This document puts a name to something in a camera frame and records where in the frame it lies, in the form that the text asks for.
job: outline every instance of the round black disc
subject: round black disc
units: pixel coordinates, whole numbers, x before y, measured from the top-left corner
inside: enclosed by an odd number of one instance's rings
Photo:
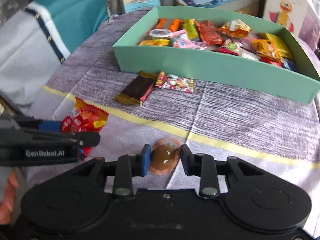
[[[304,190],[264,176],[250,176],[232,187],[225,205],[242,223],[270,232],[302,225],[311,211],[311,200]]]
[[[87,177],[61,176],[28,191],[21,211],[35,226],[50,232],[70,232],[97,220],[108,198]]]

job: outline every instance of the cartoon duck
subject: cartoon duck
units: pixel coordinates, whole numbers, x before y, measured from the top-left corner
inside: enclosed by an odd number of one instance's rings
[[[281,12],[270,12],[270,20],[274,23],[286,27],[289,32],[294,32],[293,23],[290,21],[288,15],[292,11],[291,3],[282,0],[280,2],[280,9]]]

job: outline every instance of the tray of candy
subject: tray of candy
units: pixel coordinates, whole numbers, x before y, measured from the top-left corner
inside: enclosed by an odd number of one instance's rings
[[[284,27],[230,11],[157,7],[113,49],[121,71],[126,72],[164,71],[305,104],[320,90],[313,64]]]

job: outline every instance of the teal fabric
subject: teal fabric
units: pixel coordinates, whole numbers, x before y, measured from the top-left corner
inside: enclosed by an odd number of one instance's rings
[[[35,0],[47,8],[68,50],[73,52],[108,19],[106,0]]]

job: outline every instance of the metal rivet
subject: metal rivet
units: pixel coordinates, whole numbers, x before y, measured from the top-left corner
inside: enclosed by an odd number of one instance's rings
[[[214,196],[217,195],[218,190],[215,187],[205,187],[202,190],[202,194],[207,195],[207,196]]]
[[[116,189],[115,193],[119,196],[128,196],[131,193],[131,190],[126,187],[119,187]]]
[[[162,197],[166,198],[166,199],[169,199],[169,198],[171,198],[171,195],[166,193],[166,194],[163,194]]]

